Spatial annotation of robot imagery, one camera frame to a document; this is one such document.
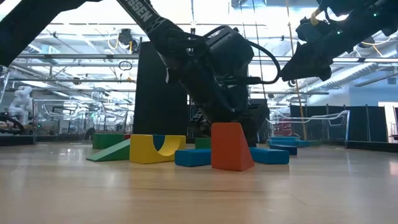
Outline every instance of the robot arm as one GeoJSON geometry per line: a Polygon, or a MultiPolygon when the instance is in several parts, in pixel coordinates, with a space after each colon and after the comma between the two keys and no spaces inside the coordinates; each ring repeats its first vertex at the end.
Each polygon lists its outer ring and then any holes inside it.
{"type": "Polygon", "coordinates": [[[398,1],[396,0],[317,0],[320,7],[311,19],[304,18],[297,28],[299,39],[292,59],[282,69],[283,81],[331,76],[333,59],[344,52],[352,52],[355,45],[382,30],[388,36],[397,32],[398,1]],[[333,21],[327,8],[337,15],[349,14],[343,21],[333,21]],[[315,16],[325,11],[328,22],[317,21],[315,16]]]}

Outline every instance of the foam block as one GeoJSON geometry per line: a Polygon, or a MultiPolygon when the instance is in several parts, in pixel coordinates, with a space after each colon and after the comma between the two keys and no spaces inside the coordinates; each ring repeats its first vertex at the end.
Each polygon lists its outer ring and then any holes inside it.
{"type": "Polygon", "coordinates": [[[103,149],[86,159],[93,162],[129,160],[130,139],[119,142],[107,149],[103,149]]]}
{"type": "Polygon", "coordinates": [[[254,166],[242,126],[239,123],[211,125],[211,166],[243,171],[254,166]]]}
{"type": "Polygon", "coordinates": [[[320,146],[321,142],[319,141],[309,141],[311,146],[320,146]]]}
{"type": "Polygon", "coordinates": [[[165,136],[160,150],[154,146],[154,137],[145,134],[133,134],[130,138],[130,162],[153,164],[174,161],[175,151],[185,149],[186,136],[165,136]]]}
{"type": "Polygon", "coordinates": [[[154,146],[157,151],[159,151],[164,143],[165,136],[164,135],[159,135],[159,134],[154,134],[154,146]]]}
{"type": "Polygon", "coordinates": [[[93,149],[107,149],[124,140],[124,134],[95,133],[93,136],[93,149]]]}
{"type": "Polygon", "coordinates": [[[250,148],[250,153],[255,162],[269,165],[288,164],[289,152],[275,149],[250,148]]]}
{"type": "Polygon", "coordinates": [[[209,149],[211,148],[211,138],[196,138],[195,149],[209,149]]]}
{"type": "Polygon", "coordinates": [[[297,147],[310,147],[311,142],[310,141],[296,141],[296,146],[297,147]]]}
{"type": "Polygon", "coordinates": [[[300,140],[299,137],[281,136],[281,137],[271,137],[271,140],[276,141],[296,141],[300,140]]]}
{"type": "Polygon", "coordinates": [[[279,140],[268,140],[268,146],[270,145],[280,145],[280,146],[296,146],[296,141],[279,141],[279,140]]]}
{"type": "Polygon", "coordinates": [[[290,155],[296,156],[297,155],[297,146],[281,146],[281,145],[273,145],[269,146],[270,149],[277,149],[277,150],[285,150],[288,151],[290,155]]]}
{"type": "Polygon", "coordinates": [[[211,164],[211,149],[187,149],[175,152],[175,164],[185,167],[211,164]]]}

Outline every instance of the red foam block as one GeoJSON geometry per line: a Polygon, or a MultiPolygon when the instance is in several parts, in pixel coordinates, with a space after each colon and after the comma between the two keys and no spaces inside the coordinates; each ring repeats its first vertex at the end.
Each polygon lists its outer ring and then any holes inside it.
{"type": "Polygon", "coordinates": [[[211,166],[235,171],[254,167],[241,124],[214,123],[211,126],[211,166]]]}

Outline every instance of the blue foam block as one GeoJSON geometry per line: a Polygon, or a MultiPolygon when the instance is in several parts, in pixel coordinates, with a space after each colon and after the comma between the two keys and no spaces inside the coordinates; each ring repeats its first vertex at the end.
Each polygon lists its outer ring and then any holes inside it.
{"type": "Polygon", "coordinates": [[[163,146],[165,136],[159,135],[159,134],[154,134],[153,137],[154,137],[155,149],[159,151],[163,146]]]}
{"type": "Polygon", "coordinates": [[[251,156],[254,162],[263,164],[288,164],[289,152],[275,149],[259,149],[255,147],[250,148],[251,156]]]}
{"type": "Polygon", "coordinates": [[[311,142],[310,141],[296,141],[296,146],[297,147],[310,147],[311,142]]]}
{"type": "Polygon", "coordinates": [[[175,164],[195,167],[211,164],[211,149],[187,149],[175,151],[175,164]]]}
{"type": "Polygon", "coordinates": [[[276,140],[276,141],[296,141],[296,140],[299,140],[297,138],[298,137],[281,136],[281,137],[271,137],[271,140],[276,140]]]}
{"type": "Polygon", "coordinates": [[[280,141],[280,140],[269,140],[268,145],[280,145],[280,146],[296,146],[297,141],[280,141]]]}
{"type": "Polygon", "coordinates": [[[269,146],[270,149],[277,149],[277,150],[285,150],[288,151],[290,155],[296,156],[297,155],[297,146],[281,146],[281,145],[273,145],[269,146]]]}

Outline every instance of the yellow arch block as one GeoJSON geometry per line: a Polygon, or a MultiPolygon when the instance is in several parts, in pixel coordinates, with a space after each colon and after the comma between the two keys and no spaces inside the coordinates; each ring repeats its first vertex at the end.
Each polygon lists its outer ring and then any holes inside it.
{"type": "Polygon", "coordinates": [[[165,136],[162,148],[157,151],[152,135],[133,134],[130,138],[130,162],[153,164],[174,161],[175,151],[185,149],[186,141],[185,136],[165,136]]]}

